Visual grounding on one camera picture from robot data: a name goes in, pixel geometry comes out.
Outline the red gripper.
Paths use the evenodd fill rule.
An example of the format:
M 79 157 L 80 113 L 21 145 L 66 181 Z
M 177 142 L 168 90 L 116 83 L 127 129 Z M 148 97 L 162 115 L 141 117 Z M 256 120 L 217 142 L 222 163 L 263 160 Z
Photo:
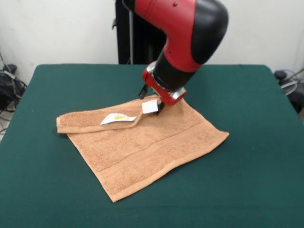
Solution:
M 175 92 L 170 92 L 164 88 L 162 88 L 154 79 L 152 72 L 149 72 L 148 69 L 145 69 L 142 74 L 142 79 L 145 84 L 140 90 L 138 95 L 139 99 L 144 99 L 146 94 L 148 93 L 148 89 L 152 89 L 161 99 L 161 101 L 157 104 L 158 110 L 156 111 L 156 115 L 159 115 L 163 110 L 164 105 L 172 106 L 178 103 L 182 99 L 182 89 L 179 89 Z

